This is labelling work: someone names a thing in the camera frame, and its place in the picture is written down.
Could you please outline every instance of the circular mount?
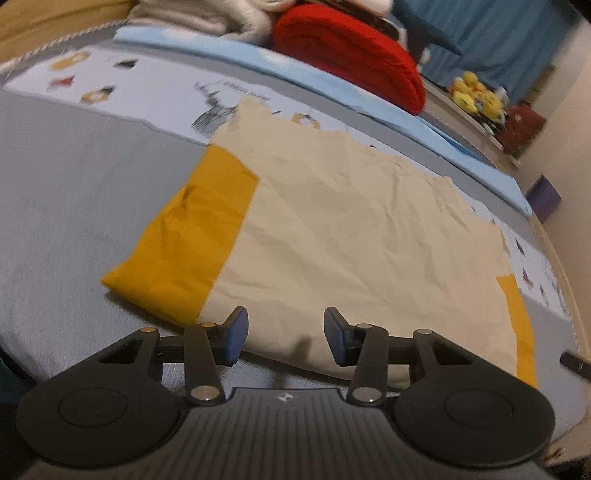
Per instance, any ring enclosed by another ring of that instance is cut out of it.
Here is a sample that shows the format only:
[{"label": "circular mount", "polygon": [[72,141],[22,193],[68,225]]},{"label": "circular mount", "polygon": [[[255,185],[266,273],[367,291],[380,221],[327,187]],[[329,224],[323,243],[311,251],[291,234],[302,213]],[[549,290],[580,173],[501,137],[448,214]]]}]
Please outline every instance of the circular mount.
[{"label": "circular mount", "polygon": [[31,390],[17,427],[38,455],[74,468],[139,457],[174,431],[180,409],[159,382],[129,365],[92,364]]},{"label": "circular mount", "polygon": [[429,372],[394,405],[395,423],[418,449],[465,468],[503,468],[540,454],[554,411],[534,388],[496,368]]}]

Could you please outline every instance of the wall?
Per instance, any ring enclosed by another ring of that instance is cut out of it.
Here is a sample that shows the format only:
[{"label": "wall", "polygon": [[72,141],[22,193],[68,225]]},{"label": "wall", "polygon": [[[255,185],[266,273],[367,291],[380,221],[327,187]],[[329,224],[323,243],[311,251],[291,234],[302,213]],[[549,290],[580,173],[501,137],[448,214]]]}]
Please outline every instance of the wall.
[{"label": "wall", "polygon": [[527,190],[543,173],[562,202],[544,223],[591,333],[591,55],[564,101],[520,158]]},{"label": "wall", "polygon": [[551,64],[556,71],[532,105],[533,110],[549,118],[566,97],[578,78],[591,49],[591,25],[581,20],[554,54]]}]

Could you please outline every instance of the white folded blanket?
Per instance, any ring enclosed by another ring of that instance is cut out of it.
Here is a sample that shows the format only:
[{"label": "white folded blanket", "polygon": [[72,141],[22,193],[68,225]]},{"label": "white folded blanket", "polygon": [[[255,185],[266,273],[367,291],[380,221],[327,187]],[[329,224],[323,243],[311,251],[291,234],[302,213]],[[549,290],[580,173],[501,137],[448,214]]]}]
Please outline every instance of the white folded blanket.
[{"label": "white folded blanket", "polygon": [[265,44],[273,14],[295,0],[140,0],[129,13],[131,23],[188,28],[232,40]]}]

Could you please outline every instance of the red blanket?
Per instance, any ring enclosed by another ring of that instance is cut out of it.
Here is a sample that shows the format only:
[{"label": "red blanket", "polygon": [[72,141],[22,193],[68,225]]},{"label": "red blanket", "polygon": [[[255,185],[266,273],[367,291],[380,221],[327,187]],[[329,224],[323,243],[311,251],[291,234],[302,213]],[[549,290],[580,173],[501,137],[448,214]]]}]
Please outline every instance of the red blanket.
[{"label": "red blanket", "polygon": [[273,30],[273,49],[332,73],[418,115],[425,89],[413,59],[396,41],[324,5],[287,11]]}]

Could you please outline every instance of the bed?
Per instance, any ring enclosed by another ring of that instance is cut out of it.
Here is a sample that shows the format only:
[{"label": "bed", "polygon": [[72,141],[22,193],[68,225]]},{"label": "bed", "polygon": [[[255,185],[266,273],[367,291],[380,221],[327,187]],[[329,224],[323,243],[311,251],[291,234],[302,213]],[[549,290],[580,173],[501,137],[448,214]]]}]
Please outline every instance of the bed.
[{"label": "bed", "polygon": [[[534,332],[539,389],[556,411],[554,439],[585,418],[584,385],[558,363],[565,350],[585,352],[586,338],[556,255],[551,246],[548,249],[536,219],[519,211],[503,192],[485,186],[471,166],[444,158],[428,143],[417,141],[413,132],[383,118],[370,118],[367,111],[355,111],[298,82],[171,45],[147,46],[129,38],[113,41],[116,27],[92,30],[5,65],[0,83],[10,85],[36,64],[89,46],[129,58],[173,61],[313,106],[317,116],[337,119],[436,175],[451,177],[464,194],[482,202],[520,239],[548,255],[570,317],[523,296]],[[109,294],[99,279],[133,250],[146,224],[202,156],[206,142],[133,115],[80,108],[14,88],[0,90],[0,111],[2,349],[41,381],[146,325],[157,326],[163,335],[178,333],[170,324]],[[462,149],[449,137],[446,142],[449,148]],[[481,160],[472,157],[471,162],[482,166]],[[346,389],[344,381],[249,353],[233,368],[222,368],[221,376],[227,391],[240,386]],[[163,383],[168,388],[181,391],[182,377],[181,364],[165,366]]]}]

